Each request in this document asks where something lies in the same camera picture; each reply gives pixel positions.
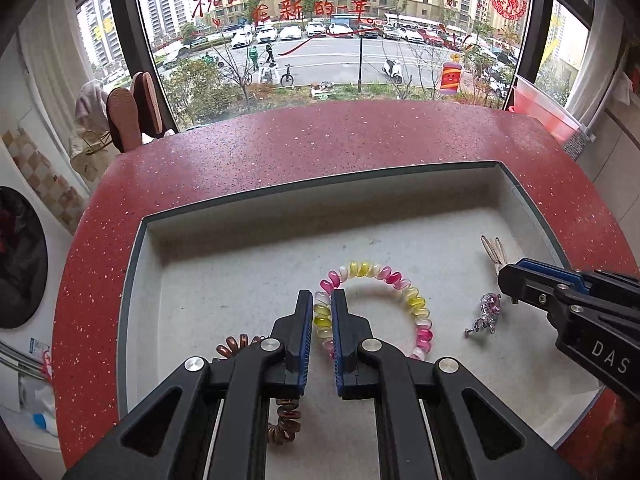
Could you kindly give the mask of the white blue bottle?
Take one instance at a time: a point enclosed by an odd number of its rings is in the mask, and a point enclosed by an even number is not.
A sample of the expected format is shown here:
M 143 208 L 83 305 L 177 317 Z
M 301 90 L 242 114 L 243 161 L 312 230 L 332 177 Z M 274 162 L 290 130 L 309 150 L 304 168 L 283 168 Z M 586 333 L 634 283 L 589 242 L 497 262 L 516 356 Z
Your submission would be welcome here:
M 51 436 L 58 436 L 58 425 L 56 424 L 55 417 L 50 413 L 35 413 L 32 415 L 32 421 L 39 429 L 47 432 Z

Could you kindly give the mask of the brown slipper on rack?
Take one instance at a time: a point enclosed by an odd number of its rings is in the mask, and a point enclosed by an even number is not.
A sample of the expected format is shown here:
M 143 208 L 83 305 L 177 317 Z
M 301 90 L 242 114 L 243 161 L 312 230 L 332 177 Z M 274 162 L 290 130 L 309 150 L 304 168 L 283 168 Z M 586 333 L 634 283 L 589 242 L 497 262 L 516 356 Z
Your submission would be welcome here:
M 151 74 L 137 72 L 129 89 L 114 88 L 107 96 L 106 116 L 114 147 L 121 153 L 140 148 L 144 134 L 162 138 L 165 128 Z

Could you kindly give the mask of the grey jewelry tray box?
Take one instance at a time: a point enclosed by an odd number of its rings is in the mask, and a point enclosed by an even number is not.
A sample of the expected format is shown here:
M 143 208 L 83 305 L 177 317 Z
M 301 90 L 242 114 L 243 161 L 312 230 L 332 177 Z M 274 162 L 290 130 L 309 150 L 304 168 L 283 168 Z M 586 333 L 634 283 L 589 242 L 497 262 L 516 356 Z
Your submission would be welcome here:
M 570 270 L 549 223 L 498 162 L 312 179 L 147 214 L 122 291 L 124 418 L 192 356 L 228 360 L 312 295 L 304 394 L 273 399 L 262 479 L 383 479 L 371 400 L 336 390 L 334 290 L 409 358 L 454 358 L 558 452 L 601 395 L 556 348 L 547 313 L 506 296 L 480 242 Z

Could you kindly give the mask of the thin gold hair pin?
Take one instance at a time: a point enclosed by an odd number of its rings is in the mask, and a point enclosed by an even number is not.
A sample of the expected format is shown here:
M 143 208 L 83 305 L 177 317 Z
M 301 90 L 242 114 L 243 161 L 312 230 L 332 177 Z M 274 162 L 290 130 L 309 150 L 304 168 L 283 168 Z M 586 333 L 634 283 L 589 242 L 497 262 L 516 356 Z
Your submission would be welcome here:
M 480 242 L 482 243 L 488 258 L 494 265 L 495 274 L 499 274 L 499 272 L 509 263 L 500 238 L 498 236 L 489 238 L 482 234 L 480 236 Z

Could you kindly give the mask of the white washing machine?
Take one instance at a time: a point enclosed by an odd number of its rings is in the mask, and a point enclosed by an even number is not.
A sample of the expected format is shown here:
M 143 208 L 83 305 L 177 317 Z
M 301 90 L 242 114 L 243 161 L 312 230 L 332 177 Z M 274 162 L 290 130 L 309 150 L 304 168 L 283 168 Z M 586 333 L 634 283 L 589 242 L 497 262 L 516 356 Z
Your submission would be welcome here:
M 1 343 L 41 362 L 72 236 L 1 154 Z

